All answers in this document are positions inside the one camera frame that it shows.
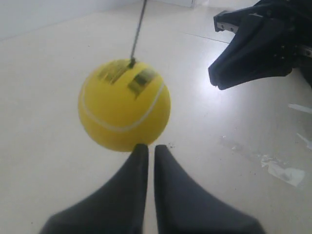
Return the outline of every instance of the white tile floor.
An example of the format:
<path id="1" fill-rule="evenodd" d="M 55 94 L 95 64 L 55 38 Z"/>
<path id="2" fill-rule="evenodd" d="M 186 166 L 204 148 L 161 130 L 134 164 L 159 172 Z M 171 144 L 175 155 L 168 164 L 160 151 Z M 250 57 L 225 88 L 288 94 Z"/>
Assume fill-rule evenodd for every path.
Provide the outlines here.
<path id="1" fill-rule="evenodd" d="M 207 191 L 257 217 L 268 233 L 312 230 L 312 90 L 293 72 L 219 91 L 208 66 L 232 39 L 215 33 L 220 10 L 151 2 L 137 58 L 163 74 L 170 122 L 155 144 L 171 144 L 185 170 Z M 94 143 L 77 114 L 80 86 L 99 64 L 129 55 L 140 4 L 96 13 L 0 42 L 0 233 L 34 234 L 47 218 L 104 184 L 128 154 Z M 228 136 L 244 147 L 236 153 Z M 153 155 L 154 146 L 150 147 Z M 260 151 L 304 170 L 294 187 L 261 168 Z M 156 234 L 153 157 L 144 230 Z"/>

